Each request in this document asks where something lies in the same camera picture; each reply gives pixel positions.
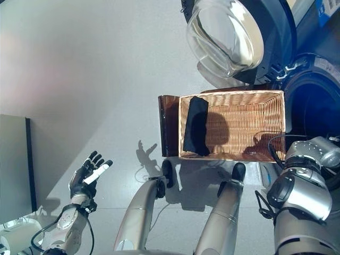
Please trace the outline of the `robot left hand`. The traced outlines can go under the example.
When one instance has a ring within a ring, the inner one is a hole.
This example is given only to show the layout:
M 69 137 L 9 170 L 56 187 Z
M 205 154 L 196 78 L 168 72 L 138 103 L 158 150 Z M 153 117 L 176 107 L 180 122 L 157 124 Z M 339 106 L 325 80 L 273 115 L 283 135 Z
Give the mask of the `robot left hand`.
M 101 154 L 93 151 L 77 169 L 70 182 L 70 198 L 77 194 L 85 194 L 89 199 L 96 195 L 99 177 L 113 165 L 112 160 L 105 161 Z

